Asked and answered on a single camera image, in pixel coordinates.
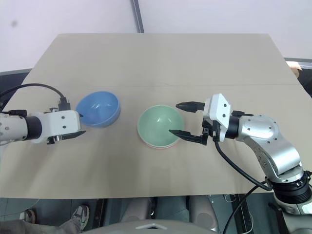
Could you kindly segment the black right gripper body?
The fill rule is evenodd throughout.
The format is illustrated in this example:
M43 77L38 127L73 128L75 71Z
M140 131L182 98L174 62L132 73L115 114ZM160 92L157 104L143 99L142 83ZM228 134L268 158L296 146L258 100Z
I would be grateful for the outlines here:
M213 120L212 123L203 119L202 121L202 135L201 135L201 144L207 145L208 137L211 137L213 141L220 141L220 124L216 120Z

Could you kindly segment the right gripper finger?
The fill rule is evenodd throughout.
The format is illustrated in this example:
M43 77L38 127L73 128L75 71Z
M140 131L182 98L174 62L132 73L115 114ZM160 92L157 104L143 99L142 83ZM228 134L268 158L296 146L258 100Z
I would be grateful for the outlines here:
M170 133L174 134L175 136L194 143L202 143L202 137L201 136L195 136L192 135L190 132L183 131L183 130L169 130Z
M175 107L186 112L195 113L197 111L203 111L205 103L195 101L181 102L176 104Z

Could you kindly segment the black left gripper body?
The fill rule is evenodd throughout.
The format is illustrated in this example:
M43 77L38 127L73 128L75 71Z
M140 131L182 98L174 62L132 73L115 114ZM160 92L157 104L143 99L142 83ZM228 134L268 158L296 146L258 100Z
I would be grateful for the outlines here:
M47 145L55 144L56 142L64 140L64 135L50 136L47 138Z

